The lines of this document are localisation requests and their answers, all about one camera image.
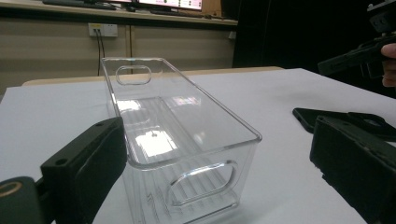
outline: beige wall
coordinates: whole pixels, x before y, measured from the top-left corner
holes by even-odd
[[[119,25],[106,56],[162,57],[180,70],[231,68],[229,32]],[[98,46],[88,24],[0,18],[0,95],[33,79],[96,76]]]

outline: power socket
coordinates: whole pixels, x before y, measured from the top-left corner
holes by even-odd
[[[119,30],[116,24],[88,23],[90,36],[96,36],[95,30],[100,31],[101,36],[119,36]]]

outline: container handle cutout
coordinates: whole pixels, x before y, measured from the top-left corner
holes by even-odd
[[[221,181],[222,183],[218,187],[206,192],[198,193],[191,197],[187,197],[187,198],[185,197],[183,199],[177,198],[175,196],[176,192],[180,191],[180,189],[183,188],[182,186],[186,185],[189,181],[191,181],[192,178],[200,178],[199,176],[201,176],[201,178],[204,178],[204,175],[219,176],[220,172],[225,170],[228,170],[227,172],[228,174],[225,178],[222,178],[223,181]],[[225,161],[225,162],[203,166],[188,171],[186,173],[183,173],[170,184],[170,188],[166,195],[167,203],[175,207],[183,206],[189,203],[196,202],[203,198],[210,197],[215,194],[219,194],[227,189],[230,189],[237,180],[236,170],[237,170],[237,163],[235,161]]]
[[[120,73],[124,72],[124,71],[127,71],[127,70],[130,70],[129,71],[129,75],[133,75],[133,70],[147,70],[147,75],[148,76],[142,81],[133,81],[133,80],[124,81],[124,80],[121,80]],[[151,70],[145,65],[124,65],[124,66],[119,67],[119,69],[117,69],[117,71],[116,71],[117,82],[120,85],[122,85],[122,86],[148,84],[151,81],[151,76],[152,76]]]

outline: monitor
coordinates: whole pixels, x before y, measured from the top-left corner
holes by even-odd
[[[202,0],[135,0],[140,6],[202,10]]]

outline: screw hole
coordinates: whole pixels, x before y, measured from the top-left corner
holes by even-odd
[[[60,159],[58,161],[55,162],[56,165],[63,165],[67,162],[67,159]]]

